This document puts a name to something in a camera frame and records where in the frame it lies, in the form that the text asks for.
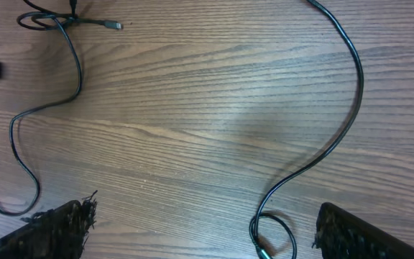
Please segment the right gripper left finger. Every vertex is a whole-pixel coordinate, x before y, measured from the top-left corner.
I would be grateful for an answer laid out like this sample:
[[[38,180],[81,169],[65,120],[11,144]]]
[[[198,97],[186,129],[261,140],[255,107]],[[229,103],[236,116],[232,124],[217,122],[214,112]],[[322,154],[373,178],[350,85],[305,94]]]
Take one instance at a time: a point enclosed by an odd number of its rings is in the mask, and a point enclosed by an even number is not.
[[[0,259],[79,259],[96,223],[93,195],[24,217],[25,226],[0,238]]]

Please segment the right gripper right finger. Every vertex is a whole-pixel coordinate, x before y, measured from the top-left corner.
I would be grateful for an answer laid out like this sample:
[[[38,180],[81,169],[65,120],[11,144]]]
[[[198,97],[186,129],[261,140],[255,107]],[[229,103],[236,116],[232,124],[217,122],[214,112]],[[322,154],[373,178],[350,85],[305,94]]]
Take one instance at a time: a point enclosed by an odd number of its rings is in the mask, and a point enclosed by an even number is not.
[[[324,259],[414,259],[414,247],[329,202],[316,221]]]

